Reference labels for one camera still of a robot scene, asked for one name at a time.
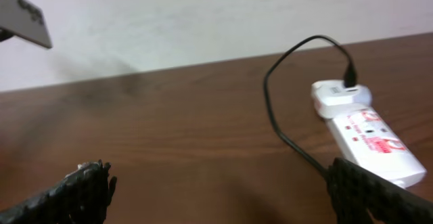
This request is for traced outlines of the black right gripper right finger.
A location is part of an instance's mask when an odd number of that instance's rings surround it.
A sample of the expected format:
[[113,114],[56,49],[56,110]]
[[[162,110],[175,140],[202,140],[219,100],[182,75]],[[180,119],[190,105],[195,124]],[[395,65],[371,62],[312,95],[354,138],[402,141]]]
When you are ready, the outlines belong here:
[[432,222],[432,203],[345,160],[335,158],[325,176],[339,224]]

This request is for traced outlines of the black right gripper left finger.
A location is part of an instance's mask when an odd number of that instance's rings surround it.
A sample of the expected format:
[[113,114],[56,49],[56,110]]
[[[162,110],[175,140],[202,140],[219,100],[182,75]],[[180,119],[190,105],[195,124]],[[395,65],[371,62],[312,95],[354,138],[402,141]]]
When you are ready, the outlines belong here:
[[1,224],[102,224],[117,178],[109,162],[86,162],[53,187],[1,211]]

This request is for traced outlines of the Galaxy smartphone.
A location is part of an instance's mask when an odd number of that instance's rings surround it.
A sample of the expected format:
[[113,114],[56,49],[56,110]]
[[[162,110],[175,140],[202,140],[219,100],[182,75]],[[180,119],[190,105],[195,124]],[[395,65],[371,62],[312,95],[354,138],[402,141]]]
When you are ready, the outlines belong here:
[[1,0],[1,42],[12,37],[53,47],[42,9],[29,0]]

